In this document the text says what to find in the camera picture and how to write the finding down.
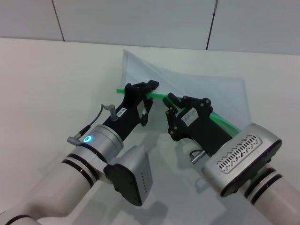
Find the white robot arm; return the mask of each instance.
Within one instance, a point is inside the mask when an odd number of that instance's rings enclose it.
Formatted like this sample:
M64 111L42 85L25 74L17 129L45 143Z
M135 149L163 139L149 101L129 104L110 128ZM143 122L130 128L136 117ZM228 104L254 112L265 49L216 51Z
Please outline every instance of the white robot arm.
M123 141L137 124L145 126L153 99L146 96L159 85L127 84L121 105L102 106L111 116L83 139L96 119L68 142L75 149L15 207L0 214L0 225L37 225L40 218L65 217L97 180L112 183L130 203L142 205L152 186L147 152L132 147L121 157Z
M231 137L211 119L208 98L172 93L168 98L168 133L175 141L190 138L201 147L198 155L190 155L193 164L210 156L202 172L221 197L240 191L274 225L300 225L300 191L267 164L282 144L276 135L250 124Z

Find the white table surface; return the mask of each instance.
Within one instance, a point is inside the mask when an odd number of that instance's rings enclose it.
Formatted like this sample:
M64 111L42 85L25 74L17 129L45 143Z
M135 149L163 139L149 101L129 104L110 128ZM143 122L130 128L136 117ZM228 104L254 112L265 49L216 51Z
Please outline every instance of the white table surface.
M122 50L177 72L242 77L252 121L283 140L271 165L300 188L300 56L0 39L0 212L18 203L73 147L66 142L98 113L119 105ZM152 147L154 184L142 207L98 182L65 218L44 225L269 224L241 195L219 198L192 166L191 141L166 133L160 102L147 127L125 141ZM98 120L102 123L108 112Z

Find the transparent plastic sheet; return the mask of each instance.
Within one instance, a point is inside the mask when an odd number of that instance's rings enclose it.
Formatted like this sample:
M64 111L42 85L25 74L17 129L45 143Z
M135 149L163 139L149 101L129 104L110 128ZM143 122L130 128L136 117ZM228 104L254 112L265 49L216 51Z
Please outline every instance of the transparent plastic sheet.
M238 129L251 123L246 87L241 78L188 75L156 67L134 54L123 52L123 78L121 88L127 83L155 80L159 87L154 93L178 97L209 98L213 112Z

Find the sticker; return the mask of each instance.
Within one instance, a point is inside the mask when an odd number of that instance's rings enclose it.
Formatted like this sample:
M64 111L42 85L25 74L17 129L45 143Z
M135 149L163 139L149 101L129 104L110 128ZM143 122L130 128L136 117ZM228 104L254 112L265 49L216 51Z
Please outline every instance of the sticker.
M195 108L191 108L190 111L187 112L181 119L187 126L191 125L197 118L198 118L198 113Z
M121 108L120 111L118 111L118 113L117 113L117 117L121 117L126 110L127 109L125 109L125 108Z

